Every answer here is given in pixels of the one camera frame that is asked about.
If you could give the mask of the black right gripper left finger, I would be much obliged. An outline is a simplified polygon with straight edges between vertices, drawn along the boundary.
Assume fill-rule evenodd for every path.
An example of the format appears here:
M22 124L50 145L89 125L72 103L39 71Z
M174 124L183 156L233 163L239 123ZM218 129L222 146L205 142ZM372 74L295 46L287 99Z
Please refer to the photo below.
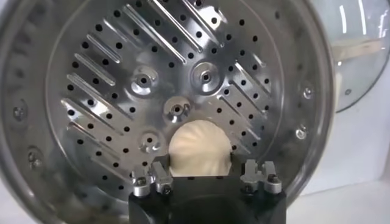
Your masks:
M147 197L151 193L169 195L173 190L173 177L169 170L169 155L158 156L144 161L131 171L130 195Z

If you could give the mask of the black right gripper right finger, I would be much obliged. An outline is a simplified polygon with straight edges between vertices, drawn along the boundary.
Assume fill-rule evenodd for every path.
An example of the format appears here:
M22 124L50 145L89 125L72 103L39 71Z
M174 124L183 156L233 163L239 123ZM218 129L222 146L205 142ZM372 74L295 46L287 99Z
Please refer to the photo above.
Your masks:
M230 195L253 195L257 192L278 195L282 181L272 161L258 161L244 155L231 154Z

